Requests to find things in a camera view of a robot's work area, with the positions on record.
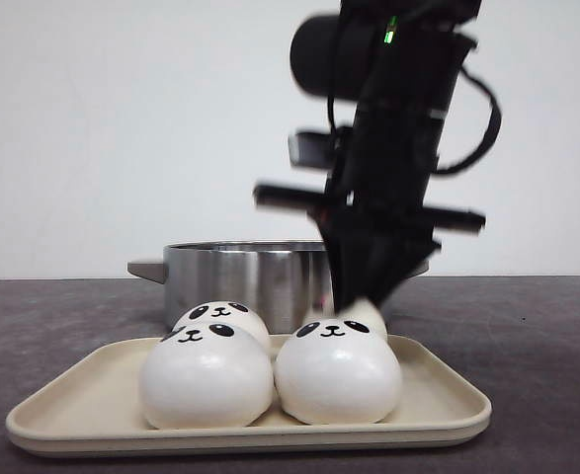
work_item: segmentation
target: black eye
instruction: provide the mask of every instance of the black eye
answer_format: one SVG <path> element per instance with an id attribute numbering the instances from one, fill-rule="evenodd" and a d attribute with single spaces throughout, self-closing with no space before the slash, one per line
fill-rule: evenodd
<path id="1" fill-rule="evenodd" d="M 234 330 L 230 326 L 226 326 L 225 324 L 211 324 L 209 328 L 215 334 L 217 334 L 218 336 L 223 336 L 224 338 L 229 338 L 234 334 Z"/>
<path id="2" fill-rule="evenodd" d="M 361 333 L 367 333 L 369 328 L 366 327 L 362 323 L 358 323 L 357 321 L 345 321 L 345 324 L 349 326 L 351 329 L 355 329 L 356 331 L 360 331 Z"/>
<path id="3" fill-rule="evenodd" d="M 191 313 L 191 315 L 189 316 L 189 319 L 198 319 L 200 316 L 202 316 L 207 311 L 208 311 L 207 305 L 200 306 L 199 308 L 195 308 L 193 310 L 193 312 Z"/>
<path id="4" fill-rule="evenodd" d="M 303 326 L 296 333 L 296 337 L 297 338 L 302 338 L 303 336 L 308 335 L 311 331 L 313 331 L 314 329 L 316 329 L 318 326 L 320 326 L 320 323 L 317 323 L 317 322 L 316 323 L 310 323 L 310 324 L 308 324 L 306 326 Z"/>
<path id="5" fill-rule="evenodd" d="M 182 326 L 181 328 L 174 329 L 169 334 L 167 334 L 164 338 L 162 338 L 160 340 L 160 342 L 161 343 L 164 343 L 167 339 L 172 338 L 173 336 L 175 336 L 176 334 L 178 334 L 180 331 L 182 331 L 184 328 L 186 328 L 186 326 Z"/>
<path id="6" fill-rule="evenodd" d="M 247 313 L 248 312 L 248 308 L 246 308 L 243 304 L 239 304 L 239 303 L 228 303 L 228 304 L 230 306 L 232 306 L 234 309 L 238 309 L 242 313 Z"/>

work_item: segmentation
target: tray rim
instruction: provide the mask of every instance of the tray rim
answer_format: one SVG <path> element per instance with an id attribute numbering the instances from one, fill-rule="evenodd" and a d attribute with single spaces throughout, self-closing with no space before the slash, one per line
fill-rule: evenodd
<path id="1" fill-rule="evenodd" d="M 278 334 L 278 335 L 271 335 L 274 339 L 285 339 L 289 335 L 287 334 Z M 418 349 L 424 351 L 427 356 L 429 356 L 434 362 L 438 362 L 440 365 L 443 366 L 443 369 L 450 373 L 452 377 L 455 377 L 459 380 L 460 383 L 465 385 L 467 389 L 472 392 L 480 401 L 482 401 L 482 409 L 475 415 L 449 421 L 449 422 L 441 422 L 440 424 L 432 424 L 429 425 L 427 423 L 414 423 L 414 424 L 393 424 L 393 423 L 376 423 L 376 424 L 335 424 L 335 425 L 291 425 L 291 426 L 282 426 L 282 427 L 274 427 L 274 426 L 265 426 L 265 427 L 225 427 L 225 428 L 196 428 L 196 429 L 182 429 L 182 430 L 152 430 L 147 432 L 146 434 L 139 434 L 133 435 L 129 432 L 127 433 L 108 433 L 108 434 L 91 434 L 89 436 L 76 436 L 76 435 L 58 435 L 58 434 L 45 434 L 42 432 L 38 432 L 32 429 L 25 428 L 19 425 L 16 421 L 17 416 L 19 415 L 20 411 L 28 405 L 34 398 L 38 397 L 41 393 L 48 390 L 49 388 L 63 382 L 63 379 L 68 376 L 68 374 L 78 367 L 81 364 L 88 363 L 89 359 L 92 357 L 97 356 L 98 353 L 110 351 L 113 347 L 116 346 L 126 346 L 132 344 L 138 344 L 141 342 L 149 342 L 149 341 L 159 341 L 160 338 L 134 338 L 128 339 L 123 341 L 118 341 L 110 344 L 106 344 L 101 346 L 92 352 L 88 353 L 85 357 L 81 358 L 78 362 L 71 365 L 69 368 L 61 372 L 59 375 L 54 377 L 50 382 L 44 385 L 42 388 L 37 390 L 35 393 L 24 399 L 18 405 L 16 405 L 7 415 L 5 421 L 5 427 L 8 431 L 10 440 L 15 443 L 16 445 L 23 447 L 26 450 L 31 452 L 37 453 L 45 453 L 45 452 L 56 452 L 56 451 L 46 451 L 40 449 L 29 449 L 26 447 L 27 444 L 31 444 L 32 442 L 44 441 L 44 442 L 53 442 L 53 443 L 81 443 L 86 441 L 104 441 L 104 440 L 111 440 L 111 441 L 125 441 L 125 440 L 133 440 L 133 441 L 141 441 L 146 440 L 149 442 L 158 442 L 160 439 L 195 439 L 195 438 L 239 438 L 240 436 L 250 437 L 260 437 L 260 436 L 269 436 L 269 435 L 294 435 L 294 436 L 302 436 L 302 435 L 335 435 L 335 434 L 362 434 L 362 433 L 394 433 L 394 434 L 406 434 L 406 433 L 415 433 L 415 432 L 433 432 L 436 434 L 443 433 L 447 435 L 446 432 L 452 432 L 454 436 L 447 436 L 441 437 L 440 440 L 458 440 L 459 442 L 465 442 L 475 435 L 478 435 L 482 431 L 484 431 L 490 422 L 491 412 L 492 412 L 492 405 L 489 398 L 478 390 L 474 385 L 472 385 L 469 381 L 467 381 L 464 377 L 462 377 L 458 372 L 452 369 L 449 365 L 447 365 L 444 361 L 438 358 L 434 353 L 428 350 L 425 346 L 423 346 L 418 341 L 414 339 L 407 338 L 404 336 L 395 336 L 395 335 L 388 335 L 389 342 L 391 341 L 404 341 L 405 344 L 411 344 L 417 346 Z M 468 437 L 459 437 L 458 432 L 471 432 L 475 431 L 474 434 L 468 434 Z M 391 444 L 406 444 L 406 443 L 419 443 L 423 441 L 406 441 L 406 440 L 395 440 Z M 333 443 L 334 445 L 341 445 L 344 444 L 340 443 Z M 361 441 L 356 441 L 354 444 L 360 445 L 362 444 Z M 380 444 L 387 444 L 385 442 L 365 442 L 365 445 L 380 445 Z M 263 446 L 265 449 L 271 449 L 274 447 L 278 447 L 279 449 L 283 448 L 291 448 L 291 444 L 283 444 L 279 446 L 273 445 L 266 445 Z M 186 448 L 180 447 L 182 451 L 192 450 L 195 451 L 195 448 Z M 138 449 L 130 449 L 128 452 L 137 451 Z M 160 451 L 161 449 L 151 449 L 147 448 L 146 451 Z"/>

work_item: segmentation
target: pot handle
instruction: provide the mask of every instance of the pot handle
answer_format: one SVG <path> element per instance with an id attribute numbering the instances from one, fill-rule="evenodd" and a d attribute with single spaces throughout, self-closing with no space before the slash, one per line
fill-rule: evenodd
<path id="1" fill-rule="evenodd" d="M 166 266 L 161 260 L 135 260 L 127 262 L 127 271 L 136 277 L 164 284 L 167 279 Z"/>

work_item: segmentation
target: green led light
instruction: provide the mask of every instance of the green led light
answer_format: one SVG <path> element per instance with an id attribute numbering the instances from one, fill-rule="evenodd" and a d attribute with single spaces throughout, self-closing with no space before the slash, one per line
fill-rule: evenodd
<path id="1" fill-rule="evenodd" d="M 384 35 L 384 43 L 391 44 L 392 39 L 397 31 L 397 17 L 392 16 L 388 21 L 388 26 L 386 27 L 386 34 Z"/>

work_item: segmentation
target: white wall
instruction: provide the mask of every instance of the white wall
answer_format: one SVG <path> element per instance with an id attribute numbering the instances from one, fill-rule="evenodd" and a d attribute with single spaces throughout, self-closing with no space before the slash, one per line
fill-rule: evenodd
<path id="1" fill-rule="evenodd" d="M 337 5 L 0 0 L 0 278 L 122 277 L 169 243 L 317 237 L 251 191 L 323 183 L 289 165 L 287 133 L 325 124 L 289 46 Z M 486 0 L 467 29 L 505 121 L 478 167 L 431 182 L 427 202 L 488 217 L 478 238 L 441 233 L 432 272 L 580 275 L 580 2 Z M 459 81 L 442 156 L 471 149 L 487 114 Z"/>

